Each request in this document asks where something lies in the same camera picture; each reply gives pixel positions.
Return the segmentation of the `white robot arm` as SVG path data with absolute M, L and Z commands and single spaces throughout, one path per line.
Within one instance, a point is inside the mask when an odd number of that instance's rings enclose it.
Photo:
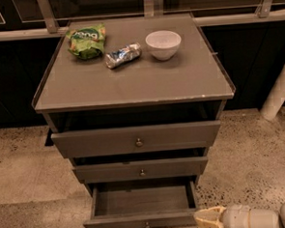
M 194 214 L 200 228 L 285 228 L 285 203 L 279 212 L 249 206 L 216 206 Z

